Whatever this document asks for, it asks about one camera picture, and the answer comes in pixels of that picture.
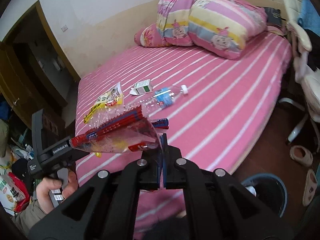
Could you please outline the red snack wrapper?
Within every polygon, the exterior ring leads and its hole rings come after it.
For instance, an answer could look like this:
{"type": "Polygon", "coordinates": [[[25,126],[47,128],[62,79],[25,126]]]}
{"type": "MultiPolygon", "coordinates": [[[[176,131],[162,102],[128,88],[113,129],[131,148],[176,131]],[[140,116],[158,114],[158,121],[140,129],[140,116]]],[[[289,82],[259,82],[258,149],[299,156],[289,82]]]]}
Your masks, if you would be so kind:
{"type": "Polygon", "coordinates": [[[160,133],[169,128],[169,120],[153,119],[143,113],[142,105],[130,106],[100,125],[70,140],[72,148],[85,152],[129,153],[159,148],[160,133]]]}

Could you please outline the clear plastic water bottle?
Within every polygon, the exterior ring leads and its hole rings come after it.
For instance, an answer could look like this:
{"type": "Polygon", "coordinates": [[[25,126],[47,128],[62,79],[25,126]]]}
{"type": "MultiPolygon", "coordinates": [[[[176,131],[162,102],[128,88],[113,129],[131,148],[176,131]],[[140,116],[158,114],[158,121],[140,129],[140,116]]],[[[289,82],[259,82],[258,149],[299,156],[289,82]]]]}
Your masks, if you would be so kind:
{"type": "Polygon", "coordinates": [[[185,95],[188,95],[188,87],[186,85],[163,87],[138,96],[138,98],[129,103],[129,106],[140,106],[143,115],[150,117],[172,106],[177,99],[185,95]]]}

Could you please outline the small green white carton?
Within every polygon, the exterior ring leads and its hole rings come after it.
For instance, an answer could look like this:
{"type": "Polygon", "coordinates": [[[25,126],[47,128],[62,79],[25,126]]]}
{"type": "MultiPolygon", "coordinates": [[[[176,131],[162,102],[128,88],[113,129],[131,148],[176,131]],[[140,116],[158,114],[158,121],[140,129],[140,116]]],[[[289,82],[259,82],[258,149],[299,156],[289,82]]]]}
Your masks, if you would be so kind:
{"type": "Polygon", "coordinates": [[[143,80],[139,81],[134,84],[133,87],[131,87],[129,94],[134,96],[143,95],[146,93],[150,93],[153,91],[153,86],[151,84],[151,80],[143,80]]]}

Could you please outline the yellow snack wrapper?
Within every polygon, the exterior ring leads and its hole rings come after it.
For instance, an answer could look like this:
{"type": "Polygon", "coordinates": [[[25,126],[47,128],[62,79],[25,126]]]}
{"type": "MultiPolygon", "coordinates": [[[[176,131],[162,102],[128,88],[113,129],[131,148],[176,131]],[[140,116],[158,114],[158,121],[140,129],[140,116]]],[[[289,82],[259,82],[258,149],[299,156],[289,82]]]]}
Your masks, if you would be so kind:
{"type": "Polygon", "coordinates": [[[124,96],[121,90],[121,84],[120,82],[118,82],[116,85],[105,91],[97,98],[94,105],[90,108],[89,112],[84,115],[84,124],[87,124],[98,110],[122,105],[123,102],[124,96]]]}

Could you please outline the pink striped bed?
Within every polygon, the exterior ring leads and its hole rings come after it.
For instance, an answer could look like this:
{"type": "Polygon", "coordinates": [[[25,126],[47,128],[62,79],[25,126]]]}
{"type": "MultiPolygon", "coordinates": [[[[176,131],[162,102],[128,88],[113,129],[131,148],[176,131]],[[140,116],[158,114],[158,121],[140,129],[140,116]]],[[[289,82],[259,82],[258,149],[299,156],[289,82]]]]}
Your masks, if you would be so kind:
{"type": "Polygon", "coordinates": [[[154,89],[186,85],[188,94],[151,113],[167,118],[168,143],[200,168],[233,173],[259,139],[280,93],[291,60],[291,44],[264,32],[250,40],[238,60],[199,47],[135,46],[83,77],[78,87],[75,132],[84,133],[84,116],[97,98],[120,84],[125,103],[135,83],[154,89]]]}

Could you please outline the grey jacket sleeve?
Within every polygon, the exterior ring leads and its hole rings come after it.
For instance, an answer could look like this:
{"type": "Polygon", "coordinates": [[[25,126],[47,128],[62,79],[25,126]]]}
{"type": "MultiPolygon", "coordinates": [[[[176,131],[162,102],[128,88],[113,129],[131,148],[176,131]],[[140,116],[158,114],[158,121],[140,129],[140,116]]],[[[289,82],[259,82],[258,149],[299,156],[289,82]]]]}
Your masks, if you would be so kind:
{"type": "Polygon", "coordinates": [[[46,214],[47,213],[41,207],[41,202],[36,200],[28,205],[25,210],[12,216],[11,220],[21,233],[28,236],[30,229],[43,219],[46,214]]]}

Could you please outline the brown wooden door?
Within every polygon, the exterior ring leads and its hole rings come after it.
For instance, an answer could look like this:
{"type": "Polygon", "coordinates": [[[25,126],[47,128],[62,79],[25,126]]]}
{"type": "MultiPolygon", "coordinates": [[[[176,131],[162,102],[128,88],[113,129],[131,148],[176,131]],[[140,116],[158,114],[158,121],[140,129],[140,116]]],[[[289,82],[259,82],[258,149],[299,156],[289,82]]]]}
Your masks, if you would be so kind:
{"type": "Polygon", "coordinates": [[[31,81],[23,69],[23,66],[29,65],[29,59],[21,64],[14,49],[1,42],[1,93],[29,128],[32,114],[41,109],[45,109],[51,117],[61,122],[60,104],[46,93],[46,87],[42,81],[31,81]]]}

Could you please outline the pink floral pillow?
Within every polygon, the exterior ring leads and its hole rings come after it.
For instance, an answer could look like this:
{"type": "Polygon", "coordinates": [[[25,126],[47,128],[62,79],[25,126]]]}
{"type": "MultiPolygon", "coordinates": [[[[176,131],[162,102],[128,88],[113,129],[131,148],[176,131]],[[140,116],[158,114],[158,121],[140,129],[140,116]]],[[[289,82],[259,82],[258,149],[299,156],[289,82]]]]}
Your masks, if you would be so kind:
{"type": "Polygon", "coordinates": [[[140,31],[135,34],[134,41],[137,45],[143,47],[155,48],[171,46],[164,38],[161,38],[155,23],[140,29],[140,31]]]}

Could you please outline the colourful cartoon folded quilt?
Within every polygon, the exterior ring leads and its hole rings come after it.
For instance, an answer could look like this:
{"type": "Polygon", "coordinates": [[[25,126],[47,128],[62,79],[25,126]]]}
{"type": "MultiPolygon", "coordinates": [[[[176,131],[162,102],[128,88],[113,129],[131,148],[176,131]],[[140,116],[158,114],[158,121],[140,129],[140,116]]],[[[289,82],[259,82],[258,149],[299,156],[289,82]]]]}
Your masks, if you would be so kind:
{"type": "Polygon", "coordinates": [[[233,60],[266,30],[267,15],[245,0],[159,0],[156,28],[170,45],[197,45],[233,60]]]}

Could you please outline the blue cloth on chair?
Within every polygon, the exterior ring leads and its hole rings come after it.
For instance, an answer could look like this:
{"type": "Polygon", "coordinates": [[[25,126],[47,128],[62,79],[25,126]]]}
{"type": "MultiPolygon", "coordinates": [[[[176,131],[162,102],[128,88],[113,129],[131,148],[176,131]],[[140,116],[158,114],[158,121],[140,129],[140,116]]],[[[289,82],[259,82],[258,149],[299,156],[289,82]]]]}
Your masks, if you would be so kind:
{"type": "Polygon", "coordinates": [[[302,0],[297,22],[303,29],[320,35],[320,16],[310,0],[302,0]]]}

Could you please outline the white wall switch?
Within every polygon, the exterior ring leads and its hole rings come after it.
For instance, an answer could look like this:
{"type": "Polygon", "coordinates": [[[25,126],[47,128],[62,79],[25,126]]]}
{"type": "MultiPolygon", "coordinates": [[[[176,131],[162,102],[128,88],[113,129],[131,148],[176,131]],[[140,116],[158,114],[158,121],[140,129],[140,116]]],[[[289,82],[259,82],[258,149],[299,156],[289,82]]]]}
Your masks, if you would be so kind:
{"type": "Polygon", "coordinates": [[[64,25],[64,26],[61,28],[61,30],[62,30],[63,32],[65,32],[67,29],[68,29],[67,25],[64,25]]]}

